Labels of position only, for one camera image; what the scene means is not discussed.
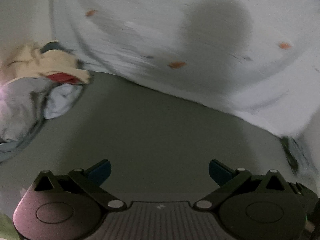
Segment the cream beige garment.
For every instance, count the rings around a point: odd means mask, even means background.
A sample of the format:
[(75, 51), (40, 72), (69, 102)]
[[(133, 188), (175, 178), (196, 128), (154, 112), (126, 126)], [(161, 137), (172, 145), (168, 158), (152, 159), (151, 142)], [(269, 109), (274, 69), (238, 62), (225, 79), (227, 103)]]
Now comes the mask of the cream beige garment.
[(27, 43), (14, 49), (1, 65), (1, 85), (25, 77), (42, 77), (63, 73), (89, 83), (90, 75), (78, 67), (76, 58), (58, 49), (40, 52), (37, 43)]

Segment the light blue white garment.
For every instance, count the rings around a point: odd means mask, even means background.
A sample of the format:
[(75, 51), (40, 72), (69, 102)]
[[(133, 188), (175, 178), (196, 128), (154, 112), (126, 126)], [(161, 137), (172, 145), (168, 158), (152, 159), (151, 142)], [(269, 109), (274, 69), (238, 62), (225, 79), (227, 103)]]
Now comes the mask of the light blue white garment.
[(82, 85), (64, 83), (56, 86), (47, 96), (43, 110), (44, 118), (50, 120), (66, 114), (77, 102), (82, 90)]

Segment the grey garment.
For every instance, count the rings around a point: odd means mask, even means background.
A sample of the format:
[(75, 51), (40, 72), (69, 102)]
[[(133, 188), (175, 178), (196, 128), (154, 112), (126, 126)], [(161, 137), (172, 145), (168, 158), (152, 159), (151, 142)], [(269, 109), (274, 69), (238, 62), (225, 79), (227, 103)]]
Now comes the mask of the grey garment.
[(55, 83), (25, 77), (1, 86), (1, 142), (19, 141), (42, 119), (46, 96)]

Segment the red garment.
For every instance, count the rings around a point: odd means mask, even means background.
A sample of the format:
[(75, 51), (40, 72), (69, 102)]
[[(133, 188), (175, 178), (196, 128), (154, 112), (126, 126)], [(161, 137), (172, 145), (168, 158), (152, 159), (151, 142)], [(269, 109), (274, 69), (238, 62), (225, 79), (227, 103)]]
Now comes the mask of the red garment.
[(55, 73), (55, 74), (47, 75), (47, 78), (49, 78), (50, 80), (56, 83), (67, 83), (70, 85), (77, 85), (81, 82), (78, 78), (66, 73)]

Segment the white carrot print bedsheet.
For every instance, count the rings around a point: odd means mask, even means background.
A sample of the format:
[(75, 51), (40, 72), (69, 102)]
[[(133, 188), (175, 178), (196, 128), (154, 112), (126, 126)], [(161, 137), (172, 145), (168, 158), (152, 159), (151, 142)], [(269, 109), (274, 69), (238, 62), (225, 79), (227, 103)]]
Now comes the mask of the white carrot print bedsheet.
[(52, 0), (83, 67), (298, 141), (319, 110), (319, 0)]

